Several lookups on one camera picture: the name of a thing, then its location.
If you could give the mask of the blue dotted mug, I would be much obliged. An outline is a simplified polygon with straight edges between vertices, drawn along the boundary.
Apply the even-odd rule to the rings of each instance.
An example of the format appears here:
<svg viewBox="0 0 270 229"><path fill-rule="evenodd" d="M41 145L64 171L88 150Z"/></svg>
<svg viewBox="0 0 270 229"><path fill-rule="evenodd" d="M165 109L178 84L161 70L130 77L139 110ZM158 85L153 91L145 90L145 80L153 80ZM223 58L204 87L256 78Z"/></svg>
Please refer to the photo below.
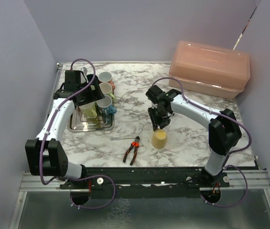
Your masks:
<svg viewBox="0 0 270 229"><path fill-rule="evenodd" d="M104 95L104 98L97 101L97 106L103 115L104 121L107 123L110 115L117 113L116 108L112 104L112 98L109 95Z"/></svg>

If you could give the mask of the light green mug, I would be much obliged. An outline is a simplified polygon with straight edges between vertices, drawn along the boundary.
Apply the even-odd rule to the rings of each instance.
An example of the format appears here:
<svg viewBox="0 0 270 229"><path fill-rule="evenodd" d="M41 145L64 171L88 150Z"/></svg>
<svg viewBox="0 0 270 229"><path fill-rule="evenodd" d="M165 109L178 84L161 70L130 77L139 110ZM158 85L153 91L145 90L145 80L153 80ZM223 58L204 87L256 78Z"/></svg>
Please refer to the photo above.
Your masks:
<svg viewBox="0 0 270 229"><path fill-rule="evenodd" d="M115 100L116 97L113 94L112 85L110 83L100 83L99 87L103 94L106 94L112 98L112 100Z"/></svg>

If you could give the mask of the lime green faceted mug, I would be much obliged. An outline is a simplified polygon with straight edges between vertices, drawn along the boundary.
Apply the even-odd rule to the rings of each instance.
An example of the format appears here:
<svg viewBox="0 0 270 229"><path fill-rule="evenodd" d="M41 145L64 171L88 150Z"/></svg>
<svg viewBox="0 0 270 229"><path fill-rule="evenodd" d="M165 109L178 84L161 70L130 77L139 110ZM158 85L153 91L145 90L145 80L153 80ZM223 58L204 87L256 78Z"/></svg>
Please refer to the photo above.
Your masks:
<svg viewBox="0 0 270 229"><path fill-rule="evenodd" d="M97 117L97 111L95 107L95 103L91 102L85 105L79 106L80 111L86 118L95 118Z"/></svg>

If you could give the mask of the pink terracotta mug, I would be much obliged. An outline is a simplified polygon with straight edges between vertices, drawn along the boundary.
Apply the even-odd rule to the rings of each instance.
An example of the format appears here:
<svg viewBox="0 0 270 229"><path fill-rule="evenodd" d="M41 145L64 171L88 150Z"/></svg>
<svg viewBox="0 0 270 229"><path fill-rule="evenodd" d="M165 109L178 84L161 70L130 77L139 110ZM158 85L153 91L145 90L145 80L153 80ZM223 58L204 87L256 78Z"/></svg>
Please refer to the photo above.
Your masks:
<svg viewBox="0 0 270 229"><path fill-rule="evenodd" d="M98 76L98 80L100 83L109 83L112 86L112 90L115 90L115 84L113 82L113 78L111 73L109 72L102 72Z"/></svg>

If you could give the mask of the yellow mug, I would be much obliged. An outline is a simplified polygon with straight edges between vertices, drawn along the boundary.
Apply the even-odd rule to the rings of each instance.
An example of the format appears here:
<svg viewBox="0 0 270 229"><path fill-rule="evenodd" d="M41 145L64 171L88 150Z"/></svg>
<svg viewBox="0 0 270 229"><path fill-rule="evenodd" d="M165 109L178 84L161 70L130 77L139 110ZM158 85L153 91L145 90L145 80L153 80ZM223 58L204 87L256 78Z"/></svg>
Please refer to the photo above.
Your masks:
<svg viewBox="0 0 270 229"><path fill-rule="evenodd" d="M157 129L151 138L151 144L156 149L165 148L167 143L167 133L163 129Z"/></svg>

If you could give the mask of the dark teal mug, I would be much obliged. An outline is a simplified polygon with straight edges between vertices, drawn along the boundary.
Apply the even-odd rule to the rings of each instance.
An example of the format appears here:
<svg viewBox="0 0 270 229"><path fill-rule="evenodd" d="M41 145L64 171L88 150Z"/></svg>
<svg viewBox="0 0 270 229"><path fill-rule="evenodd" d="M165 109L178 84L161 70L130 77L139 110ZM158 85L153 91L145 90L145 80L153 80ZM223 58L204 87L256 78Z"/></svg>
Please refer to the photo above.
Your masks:
<svg viewBox="0 0 270 229"><path fill-rule="evenodd" d="M86 78L87 78L87 82L90 82L93 78L93 74L87 74Z"/></svg>

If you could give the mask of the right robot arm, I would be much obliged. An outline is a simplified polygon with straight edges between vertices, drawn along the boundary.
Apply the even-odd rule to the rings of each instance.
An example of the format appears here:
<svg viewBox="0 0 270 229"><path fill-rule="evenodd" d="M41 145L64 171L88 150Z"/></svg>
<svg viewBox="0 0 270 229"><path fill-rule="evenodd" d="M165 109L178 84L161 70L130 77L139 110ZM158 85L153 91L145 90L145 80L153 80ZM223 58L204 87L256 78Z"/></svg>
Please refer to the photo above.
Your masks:
<svg viewBox="0 0 270 229"><path fill-rule="evenodd" d="M218 174L228 159L230 149L242 137L234 113L229 109L212 111L207 106L186 99L180 91L171 89L164 92L156 85L148 89L146 96L152 103L148 113L154 131L168 126L170 117L175 113L184 115L207 129L211 154L201 180L208 187L217 183Z"/></svg>

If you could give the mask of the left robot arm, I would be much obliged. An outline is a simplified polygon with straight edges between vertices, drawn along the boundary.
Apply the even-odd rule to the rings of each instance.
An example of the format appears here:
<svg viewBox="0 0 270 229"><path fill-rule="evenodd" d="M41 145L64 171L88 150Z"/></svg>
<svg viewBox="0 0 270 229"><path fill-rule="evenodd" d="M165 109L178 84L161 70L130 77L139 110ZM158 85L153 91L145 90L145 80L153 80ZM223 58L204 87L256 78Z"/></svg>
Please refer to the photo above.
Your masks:
<svg viewBox="0 0 270 229"><path fill-rule="evenodd" d="M81 70L67 70L63 87L53 95L53 106L46 123L33 140L27 140L25 152L33 176L71 179L76 188L87 184L84 165L69 162L61 145L63 133L74 110L103 99L98 77Z"/></svg>

